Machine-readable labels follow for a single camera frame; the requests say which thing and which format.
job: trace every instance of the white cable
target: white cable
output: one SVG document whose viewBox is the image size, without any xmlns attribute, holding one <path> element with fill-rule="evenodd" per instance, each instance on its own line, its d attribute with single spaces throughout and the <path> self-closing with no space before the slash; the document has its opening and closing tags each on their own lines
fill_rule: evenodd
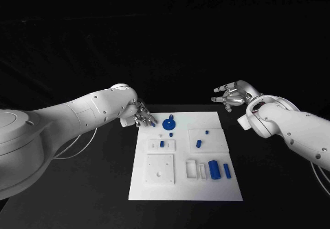
<svg viewBox="0 0 330 229">
<path fill-rule="evenodd" d="M 56 156 L 54 156 L 54 159 L 71 148 L 71 146 L 75 144 L 75 142 L 80 139 L 80 137 L 81 137 L 81 135 L 78 136 L 78 138 L 75 139 L 75 141 L 71 143 L 71 145 L 67 147 L 67 149 Z"/>
<path fill-rule="evenodd" d="M 94 139 L 94 136 L 95 136 L 95 134 L 97 134 L 97 130 L 98 130 L 98 129 L 95 129 L 94 135 L 93 135 L 91 140 L 90 140 L 87 146 L 84 147 L 84 149 L 88 147 L 88 145 L 90 145 L 90 143 L 91 143 L 91 141 L 93 141 L 93 139 Z M 56 157 L 56 158 L 54 158 L 54 159 L 69 159 L 69 158 L 75 157 L 75 156 L 84 151 L 84 149 L 82 149 L 75 155 L 72 155 L 72 156 L 69 156 L 69 157 Z"/>
<path fill-rule="evenodd" d="M 322 174 L 323 174 L 325 178 L 327 179 L 327 181 L 329 181 L 329 183 L 330 183 L 329 177 L 327 177 L 326 173 L 323 172 L 323 169 L 322 169 L 320 166 L 319 166 L 319 169 L 322 170 Z"/>
<path fill-rule="evenodd" d="M 323 189 L 326 190 L 327 194 L 330 195 L 330 192 L 327 191 L 327 189 L 326 189 L 326 187 L 325 187 L 325 185 L 323 185 L 323 183 L 322 183 L 322 181 L 320 181 L 319 175 L 316 174 L 316 169 L 314 169 L 313 163 L 312 163 L 312 168 L 313 168 L 313 171 L 314 171 L 316 178 L 317 178 L 317 180 L 319 180 L 319 182 L 320 182 L 320 184 L 322 184 L 322 187 L 323 187 Z"/>
</svg>

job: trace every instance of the black background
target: black background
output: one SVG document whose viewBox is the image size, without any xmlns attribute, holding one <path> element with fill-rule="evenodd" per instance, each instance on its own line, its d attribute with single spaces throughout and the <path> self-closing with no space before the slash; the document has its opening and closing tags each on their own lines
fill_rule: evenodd
<svg viewBox="0 0 330 229">
<path fill-rule="evenodd" d="M 245 80 L 330 119 L 326 1 L 23 3 L 0 15 L 3 109 L 117 83 L 147 104 L 212 104 L 214 88 Z"/>
</svg>

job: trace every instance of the blue object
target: blue object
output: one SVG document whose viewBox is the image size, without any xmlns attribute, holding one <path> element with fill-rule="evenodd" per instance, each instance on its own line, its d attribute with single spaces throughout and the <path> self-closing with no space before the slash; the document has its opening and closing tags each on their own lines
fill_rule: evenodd
<svg viewBox="0 0 330 229">
<path fill-rule="evenodd" d="M 202 141 L 198 140 L 198 144 L 196 144 L 196 147 L 201 148 L 201 145 L 202 145 Z"/>
<path fill-rule="evenodd" d="M 173 120 L 173 115 L 163 121 L 163 128 L 166 130 L 173 130 L 176 128 L 176 121 Z"/>
<path fill-rule="evenodd" d="M 219 180 L 222 178 L 218 161 L 209 161 L 209 167 L 211 167 L 211 178 L 212 180 Z"/>
<path fill-rule="evenodd" d="M 228 164 L 224 164 L 224 167 L 225 167 L 225 175 L 227 175 L 227 178 L 231 179 L 232 176 L 231 176 Z"/>
</svg>

